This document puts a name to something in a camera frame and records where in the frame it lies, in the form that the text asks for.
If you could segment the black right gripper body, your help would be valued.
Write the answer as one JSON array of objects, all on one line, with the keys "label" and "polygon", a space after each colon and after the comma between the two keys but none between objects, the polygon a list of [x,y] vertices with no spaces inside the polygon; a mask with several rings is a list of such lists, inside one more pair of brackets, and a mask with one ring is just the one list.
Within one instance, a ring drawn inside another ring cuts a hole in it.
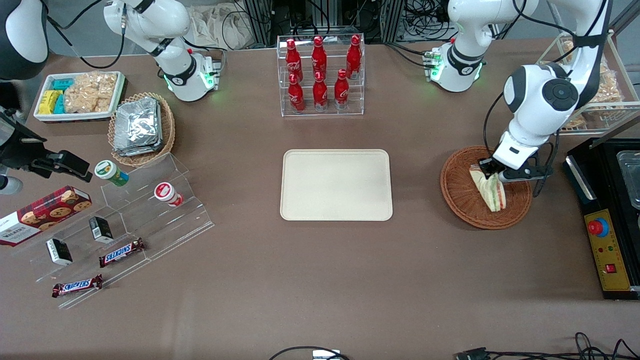
[{"label": "black right gripper body", "polygon": [[48,141],[16,119],[13,108],[1,109],[1,164],[4,167],[30,171],[30,163],[37,158],[45,158]]}]

